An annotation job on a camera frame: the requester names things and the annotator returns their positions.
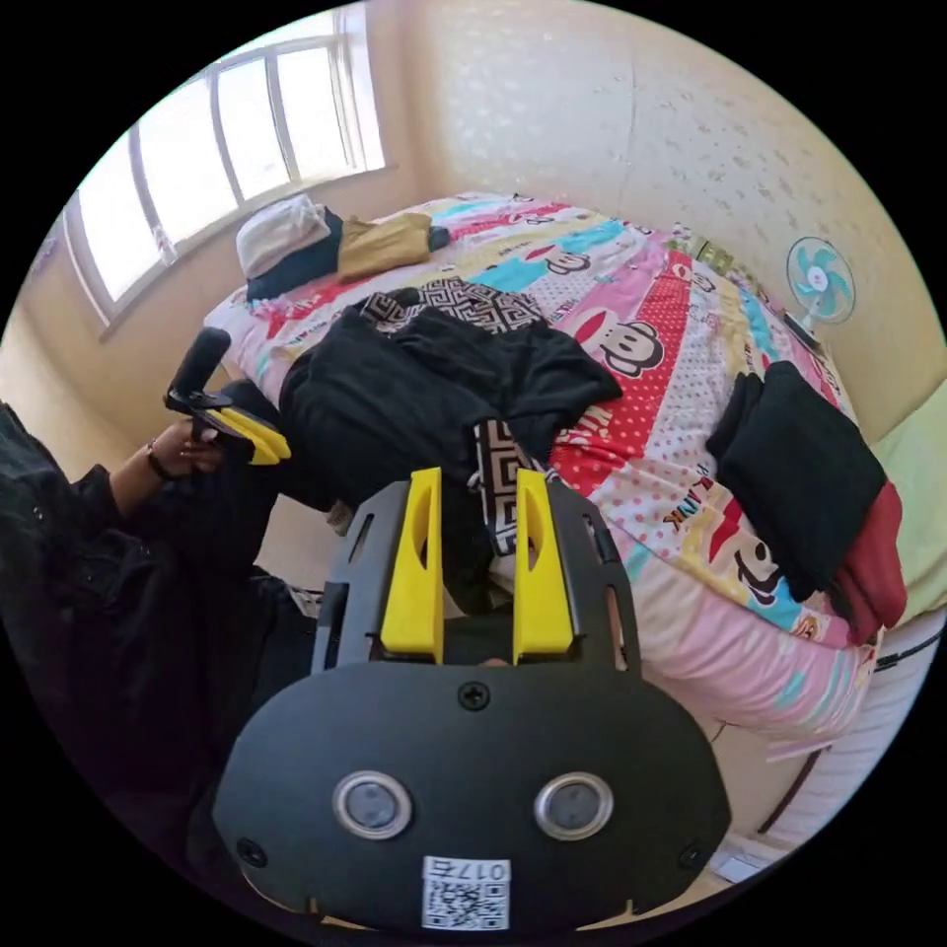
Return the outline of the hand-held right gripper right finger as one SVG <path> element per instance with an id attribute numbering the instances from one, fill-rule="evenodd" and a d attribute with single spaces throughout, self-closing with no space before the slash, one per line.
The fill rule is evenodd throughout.
<path id="1" fill-rule="evenodd" d="M 517 475 L 512 660 L 567 655 L 573 628 L 545 476 Z"/>

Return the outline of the person's left hand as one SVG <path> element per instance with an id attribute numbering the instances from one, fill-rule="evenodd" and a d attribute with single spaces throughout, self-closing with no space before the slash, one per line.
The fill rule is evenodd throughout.
<path id="1" fill-rule="evenodd" d="M 146 448 L 148 464 L 162 480 L 178 480 L 195 472 L 211 473 L 223 459 L 216 432 L 195 433 L 189 419 L 176 421 Z"/>

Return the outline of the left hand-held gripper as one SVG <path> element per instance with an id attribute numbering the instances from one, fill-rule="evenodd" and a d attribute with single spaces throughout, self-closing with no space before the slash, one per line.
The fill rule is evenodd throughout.
<path id="1" fill-rule="evenodd" d="M 192 439 L 220 446 L 228 460 L 269 467 L 291 458 L 288 442 L 274 426 L 232 405 L 224 394 L 186 392 L 176 385 L 165 394 L 166 408 L 190 419 Z"/>

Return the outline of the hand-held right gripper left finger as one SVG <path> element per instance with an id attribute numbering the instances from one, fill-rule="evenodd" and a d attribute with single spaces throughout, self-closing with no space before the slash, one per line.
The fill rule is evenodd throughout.
<path id="1" fill-rule="evenodd" d="M 380 634 L 396 659 L 444 660 L 441 501 L 440 469 L 411 475 Z"/>

